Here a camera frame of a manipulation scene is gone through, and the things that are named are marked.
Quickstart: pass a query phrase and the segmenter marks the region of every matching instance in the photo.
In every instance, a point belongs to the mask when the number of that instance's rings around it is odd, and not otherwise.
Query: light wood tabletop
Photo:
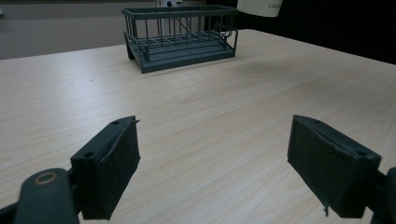
[[[396,66],[242,30],[236,57],[141,74],[125,46],[0,61],[0,207],[131,115],[141,161],[110,223],[369,223],[323,206],[287,163],[292,115],[396,166]],[[81,223],[106,223],[85,221]]]

